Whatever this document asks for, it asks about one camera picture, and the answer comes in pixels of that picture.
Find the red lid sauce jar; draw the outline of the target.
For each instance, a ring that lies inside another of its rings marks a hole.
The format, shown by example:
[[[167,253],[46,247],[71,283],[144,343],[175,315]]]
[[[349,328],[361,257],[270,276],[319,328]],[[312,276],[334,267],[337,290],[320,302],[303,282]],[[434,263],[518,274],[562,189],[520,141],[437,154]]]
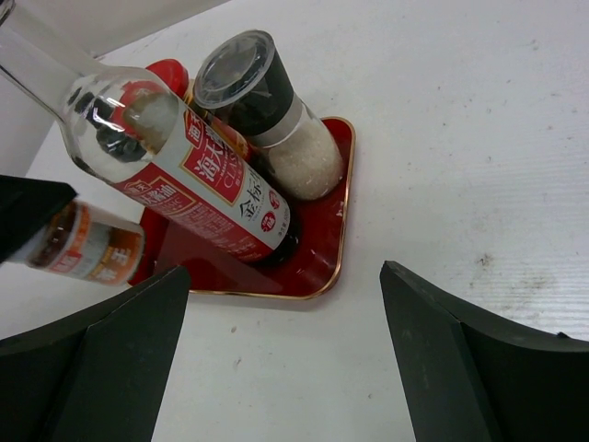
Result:
[[[181,62],[176,59],[164,59],[148,65],[146,69],[162,79],[245,161],[249,162],[253,158],[253,147],[243,135],[222,122],[210,111],[197,105],[193,96],[194,80],[190,79],[188,70]]]

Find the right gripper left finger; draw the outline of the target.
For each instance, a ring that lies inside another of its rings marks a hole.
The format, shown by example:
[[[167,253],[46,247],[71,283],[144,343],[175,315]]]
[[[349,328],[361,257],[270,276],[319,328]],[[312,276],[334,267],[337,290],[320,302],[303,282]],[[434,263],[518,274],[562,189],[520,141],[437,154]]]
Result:
[[[151,440],[190,283],[177,266],[2,340],[2,440]]]

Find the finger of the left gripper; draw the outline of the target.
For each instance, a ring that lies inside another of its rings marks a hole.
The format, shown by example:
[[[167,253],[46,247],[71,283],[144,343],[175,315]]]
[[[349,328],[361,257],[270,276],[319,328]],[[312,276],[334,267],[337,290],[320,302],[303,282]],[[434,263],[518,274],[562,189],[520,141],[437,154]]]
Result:
[[[64,182],[1,176],[1,263],[17,253],[77,192]]]

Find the jar with dark grey lid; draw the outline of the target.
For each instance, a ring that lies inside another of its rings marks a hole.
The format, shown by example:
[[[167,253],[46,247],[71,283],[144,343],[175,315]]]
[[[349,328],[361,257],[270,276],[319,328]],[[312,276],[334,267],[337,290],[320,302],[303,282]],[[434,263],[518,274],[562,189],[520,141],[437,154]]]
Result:
[[[193,97],[243,135],[294,198],[322,198],[343,178],[333,136],[296,94],[270,33],[247,30],[215,48],[196,75]]]

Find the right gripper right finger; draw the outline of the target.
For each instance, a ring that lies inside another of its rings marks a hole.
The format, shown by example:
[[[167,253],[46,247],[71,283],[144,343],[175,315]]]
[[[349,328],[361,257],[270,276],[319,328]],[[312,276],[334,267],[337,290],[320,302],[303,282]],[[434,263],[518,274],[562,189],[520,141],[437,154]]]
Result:
[[[380,284],[416,440],[587,440],[586,341],[491,313],[397,262]]]

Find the tall clear bottle black cap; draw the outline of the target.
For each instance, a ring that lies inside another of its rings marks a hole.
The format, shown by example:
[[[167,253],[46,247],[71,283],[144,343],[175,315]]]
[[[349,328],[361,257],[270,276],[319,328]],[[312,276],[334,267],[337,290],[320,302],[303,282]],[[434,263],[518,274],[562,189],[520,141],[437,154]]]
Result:
[[[289,203],[153,72],[102,64],[5,1],[1,73],[52,115],[85,173],[241,262],[295,253]]]

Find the jar with white pink lid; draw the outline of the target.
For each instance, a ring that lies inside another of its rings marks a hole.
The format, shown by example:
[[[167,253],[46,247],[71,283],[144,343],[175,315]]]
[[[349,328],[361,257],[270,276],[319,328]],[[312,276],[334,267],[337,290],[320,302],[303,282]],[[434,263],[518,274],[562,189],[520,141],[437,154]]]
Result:
[[[74,200],[12,258],[28,267],[101,285],[131,280],[144,251],[136,223]]]

